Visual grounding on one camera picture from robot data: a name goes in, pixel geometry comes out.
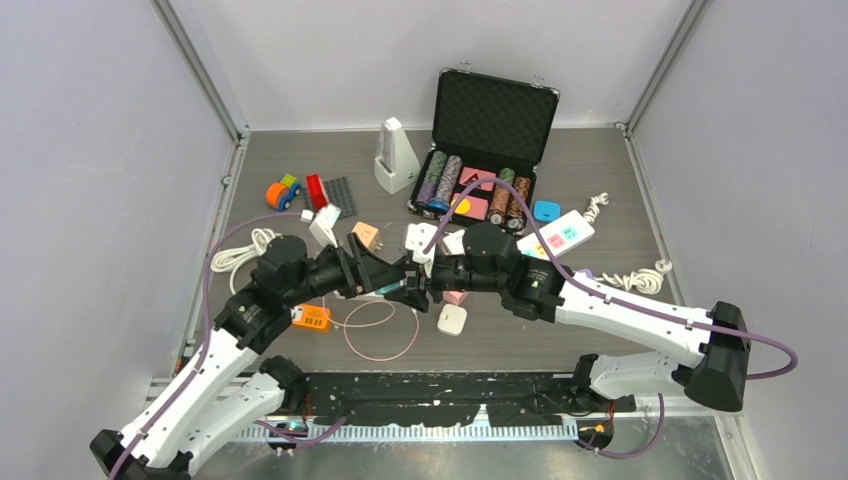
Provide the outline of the white plug adapter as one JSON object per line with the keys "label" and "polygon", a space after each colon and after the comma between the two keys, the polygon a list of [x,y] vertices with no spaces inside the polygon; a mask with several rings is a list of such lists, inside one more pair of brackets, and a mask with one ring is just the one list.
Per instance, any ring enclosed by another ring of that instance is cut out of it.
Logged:
{"label": "white plug adapter", "polygon": [[437,329],[446,335],[459,336],[463,332],[467,315],[461,306],[446,304],[439,313]]}

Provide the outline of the teal plug adapter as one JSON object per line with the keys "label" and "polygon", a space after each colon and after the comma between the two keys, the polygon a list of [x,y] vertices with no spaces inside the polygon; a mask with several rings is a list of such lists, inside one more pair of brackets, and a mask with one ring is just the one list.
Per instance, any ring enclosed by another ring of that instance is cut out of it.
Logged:
{"label": "teal plug adapter", "polygon": [[389,293],[392,293],[392,292],[395,292],[397,290],[402,289],[404,286],[405,286],[405,281],[400,280],[400,281],[393,282],[389,285],[386,285],[384,287],[377,289],[375,291],[375,294],[379,295],[379,296],[385,296],[386,294],[389,294]]}

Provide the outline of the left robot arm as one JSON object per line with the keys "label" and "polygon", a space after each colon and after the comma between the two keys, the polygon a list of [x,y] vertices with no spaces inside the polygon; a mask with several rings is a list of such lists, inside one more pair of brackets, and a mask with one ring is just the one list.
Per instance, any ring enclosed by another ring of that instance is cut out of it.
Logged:
{"label": "left robot arm", "polygon": [[111,479],[190,479],[236,434],[279,410],[298,412],[307,398],[303,372],[282,356],[264,361],[246,385],[218,406],[221,391],[292,324],[295,307],[331,292],[348,298],[403,280],[431,263],[434,237],[413,242],[389,263],[355,236],[316,258],[295,235],[272,240],[251,274],[216,316],[204,317],[204,340],[165,391],[121,430],[102,430],[90,449]]}

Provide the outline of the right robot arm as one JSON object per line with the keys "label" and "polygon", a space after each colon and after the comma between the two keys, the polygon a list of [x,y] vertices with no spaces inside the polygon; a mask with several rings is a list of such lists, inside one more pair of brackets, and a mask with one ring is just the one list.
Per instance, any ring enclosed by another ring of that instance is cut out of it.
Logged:
{"label": "right robot arm", "polygon": [[408,226],[403,259],[412,277],[392,299],[425,310],[447,291],[496,293],[501,306],[527,320],[603,331],[646,347],[627,356],[579,358],[571,397],[584,410],[629,395],[684,395],[724,412],[744,404],[751,342],[737,306],[683,307],[616,291],[583,272],[521,253],[494,226],[466,230],[457,255],[429,245],[436,226]]}

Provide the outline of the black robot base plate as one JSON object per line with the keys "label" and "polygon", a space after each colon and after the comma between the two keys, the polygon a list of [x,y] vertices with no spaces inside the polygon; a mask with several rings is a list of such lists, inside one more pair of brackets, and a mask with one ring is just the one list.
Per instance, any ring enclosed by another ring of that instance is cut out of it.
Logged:
{"label": "black robot base plate", "polygon": [[548,426],[563,416],[635,411],[633,397],[604,400],[554,372],[312,373],[287,392],[281,414],[330,425],[467,426],[480,413],[504,426]]}

